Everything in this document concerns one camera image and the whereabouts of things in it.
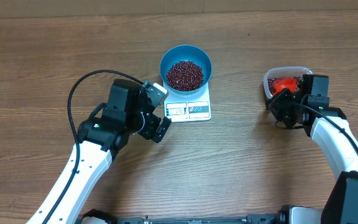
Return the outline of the orange plastic measuring scoop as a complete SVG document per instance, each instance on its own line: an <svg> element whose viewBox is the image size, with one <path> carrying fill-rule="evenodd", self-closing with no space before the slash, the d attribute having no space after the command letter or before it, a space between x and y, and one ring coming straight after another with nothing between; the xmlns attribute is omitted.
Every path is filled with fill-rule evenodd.
<svg viewBox="0 0 358 224"><path fill-rule="evenodd" d="M298 82L295 78L281 78L273 83L273 94L276 95L284 89L295 92L298 89Z"/></svg>

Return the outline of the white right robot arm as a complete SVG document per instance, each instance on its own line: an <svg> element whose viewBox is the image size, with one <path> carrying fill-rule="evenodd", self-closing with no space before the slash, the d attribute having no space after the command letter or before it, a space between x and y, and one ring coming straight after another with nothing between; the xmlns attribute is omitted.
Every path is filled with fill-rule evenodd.
<svg viewBox="0 0 358 224"><path fill-rule="evenodd" d="M358 142L346 115L331 107L329 78L268 78L266 108L285 129L304 129L321 149L336 178L323 209L288 206L277 223L358 223Z"/></svg>

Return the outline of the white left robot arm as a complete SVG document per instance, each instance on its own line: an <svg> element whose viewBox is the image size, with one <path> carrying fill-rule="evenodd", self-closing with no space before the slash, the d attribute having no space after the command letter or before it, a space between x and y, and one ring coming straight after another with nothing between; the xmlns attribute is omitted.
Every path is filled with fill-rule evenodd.
<svg viewBox="0 0 358 224"><path fill-rule="evenodd" d="M116 79L109 99L98 105L76 134L70 158L29 223L74 223L100 177L131 134L159 143L171 124L153 114L168 96L158 83Z"/></svg>

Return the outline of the white digital kitchen scale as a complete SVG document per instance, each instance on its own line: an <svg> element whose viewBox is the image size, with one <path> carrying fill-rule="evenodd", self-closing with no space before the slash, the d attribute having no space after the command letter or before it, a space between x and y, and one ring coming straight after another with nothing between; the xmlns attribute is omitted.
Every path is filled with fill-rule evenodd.
<svg viewBox="0 0 358 224"><path fill-rule="evenodd" d="M168 96L164 101L164 115L173 123L209 121L211 119L208 83L191 95L181 95L178 91L170 89L165 83L163 87L168 90Z"/></svg>

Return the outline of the red beans in bowl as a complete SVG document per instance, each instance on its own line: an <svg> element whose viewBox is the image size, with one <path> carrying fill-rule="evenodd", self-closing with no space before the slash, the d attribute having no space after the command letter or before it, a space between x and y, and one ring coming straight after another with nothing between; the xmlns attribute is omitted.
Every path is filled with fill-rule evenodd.
<svg viewBox="0 0 358 224"><path fill-rule="evenodd" d="M203 70L192 61L179 61L167 72L167 83L178 91L199 89L204 82Z"/></svg>

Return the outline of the teal blue bowl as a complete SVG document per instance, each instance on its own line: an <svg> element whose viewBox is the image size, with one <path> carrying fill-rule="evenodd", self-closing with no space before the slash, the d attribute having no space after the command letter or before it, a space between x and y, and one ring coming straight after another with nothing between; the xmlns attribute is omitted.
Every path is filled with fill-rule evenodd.
<svg viewBox="0 0 358 224"><path fill-rule="evenodd" d="M159 70L163 83L168 84L167 72L169 71L171 66L182 60L192 61L202 68L204 74L204 82L201 87L205 86L205 84L209 82L213 71L213 65L207 53L199 47L193 45L178 45L167 51L160 61ZM175 92L178 91L181 95L191 95L199 91L200 88L193 91L178 91L170 87L170 89L175 90Z"/></svg>

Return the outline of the red adzuki beans in container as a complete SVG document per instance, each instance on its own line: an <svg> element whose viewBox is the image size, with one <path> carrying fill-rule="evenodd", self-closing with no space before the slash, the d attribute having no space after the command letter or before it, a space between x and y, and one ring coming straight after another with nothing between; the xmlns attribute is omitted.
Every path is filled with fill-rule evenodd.
<svg viewBox="0 0 358 224"><path fill-rule="evenodd" d="M300 76L297 76L297 77L286 77L286 78L295 78L298 82L298 89L300 88L300 85L301 85L301 77ZM281 79L281 78L268 78L268 88L269 88L269 91L270 93L274 96L273 94L273 83L278 80L278 79Z"/></svg>

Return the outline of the clear plastic food container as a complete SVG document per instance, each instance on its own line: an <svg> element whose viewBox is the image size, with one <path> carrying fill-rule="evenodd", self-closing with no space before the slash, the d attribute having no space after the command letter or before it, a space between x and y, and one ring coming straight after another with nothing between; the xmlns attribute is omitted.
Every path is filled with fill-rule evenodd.
<svg viewBox="0 0 358 224"><path fill-rule="evenodd" d="M306 68L300 66L294 67L277 67L270 69L263 78L263 87L265 92L265 102L271 100L274 96L270 93L268 88L268 78L286 78L286 77L297 77L300 76L301 78L303 75L312 75L313 72Z"/></svg>

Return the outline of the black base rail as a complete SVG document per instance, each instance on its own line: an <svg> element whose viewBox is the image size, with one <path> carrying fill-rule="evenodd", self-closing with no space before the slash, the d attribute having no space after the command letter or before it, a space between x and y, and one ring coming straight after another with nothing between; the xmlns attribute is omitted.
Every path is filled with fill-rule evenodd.
<svg viewBox="0 0 358 224"><path fill-rule="evenodd" d="M245 217L212 217L212 218L161 218L151 219L148 216L118 218L110 213L92 209L86 212L75 224L289 224L286 211L268 214L248 214Z"/></svg>

